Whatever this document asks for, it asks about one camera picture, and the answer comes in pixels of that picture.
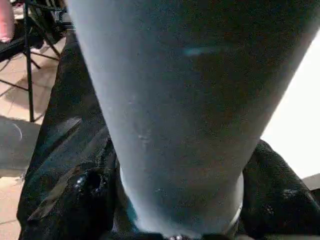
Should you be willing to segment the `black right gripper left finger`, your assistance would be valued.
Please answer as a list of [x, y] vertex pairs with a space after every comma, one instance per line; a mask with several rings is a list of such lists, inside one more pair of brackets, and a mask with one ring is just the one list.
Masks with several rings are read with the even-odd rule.
[[111, 140], [92, 140], [73, 150], [66, 142], [45, 144], [26, 195], [28, 240], [115, 240], [117, 155]]

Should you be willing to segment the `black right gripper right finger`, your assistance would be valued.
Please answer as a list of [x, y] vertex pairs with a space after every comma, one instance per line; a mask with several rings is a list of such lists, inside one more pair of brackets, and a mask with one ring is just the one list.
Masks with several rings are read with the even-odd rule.
[[255, 147], [243, 178], [241, 221], [248, 235], [319, 235], [319, 199], [265, 141]]

